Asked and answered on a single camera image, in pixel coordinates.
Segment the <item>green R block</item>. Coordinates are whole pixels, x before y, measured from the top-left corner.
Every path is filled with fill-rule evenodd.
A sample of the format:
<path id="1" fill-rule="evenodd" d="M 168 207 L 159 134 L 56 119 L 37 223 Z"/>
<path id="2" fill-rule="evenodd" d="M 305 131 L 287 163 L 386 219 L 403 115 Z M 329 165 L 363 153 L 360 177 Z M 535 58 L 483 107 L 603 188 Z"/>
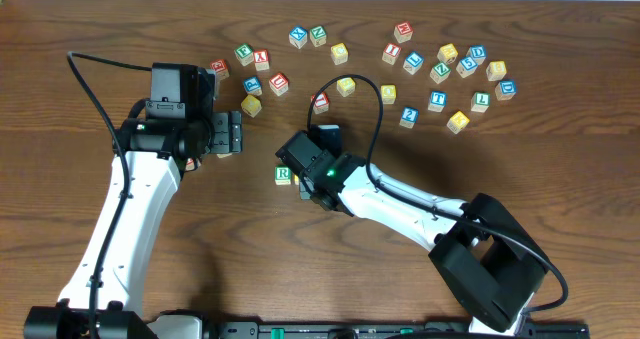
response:
<path id="1" fill-rule="evenodd" d="M 284 166 L 276 166 L 274 169 L 274 182 L 277 185 L 290 185 L 292 180 L 291 170 Z"/>

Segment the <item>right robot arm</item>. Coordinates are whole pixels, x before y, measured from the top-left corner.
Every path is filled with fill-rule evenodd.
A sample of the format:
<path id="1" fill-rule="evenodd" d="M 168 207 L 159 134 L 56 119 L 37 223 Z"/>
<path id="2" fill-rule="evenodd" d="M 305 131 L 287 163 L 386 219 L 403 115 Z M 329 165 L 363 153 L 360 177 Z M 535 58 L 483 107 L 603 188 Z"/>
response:
<path id="1" fill-rule="evenodd" d="M 427 250 L 472 316 L 470 331 L 519 333 L 549 259 L 498 200 L 450 199 L 396 180 L 343 151 L 336 125 L 297 132 L 276 156 L 323 209 L 378 222 Z"/>

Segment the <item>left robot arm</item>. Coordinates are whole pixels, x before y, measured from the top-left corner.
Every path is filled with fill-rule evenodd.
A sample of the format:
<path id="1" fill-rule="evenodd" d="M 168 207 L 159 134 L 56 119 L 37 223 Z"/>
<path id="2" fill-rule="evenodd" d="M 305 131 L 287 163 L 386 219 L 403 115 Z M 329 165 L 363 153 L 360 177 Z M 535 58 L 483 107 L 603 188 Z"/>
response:
<path id="1" fill-rule="evenodd" d="M 197 313 L 142 318 L 148 264 L 164 213 L 183 176 L 207 154 L 242 150 L 238 111 L 217 112 L 213 69 L 155 63 L 149 97 L 109 130 L 114 158 L 108 193 L 87 249 L 53 306 L 34 306 L 26 338 L 214 338 Z"/>

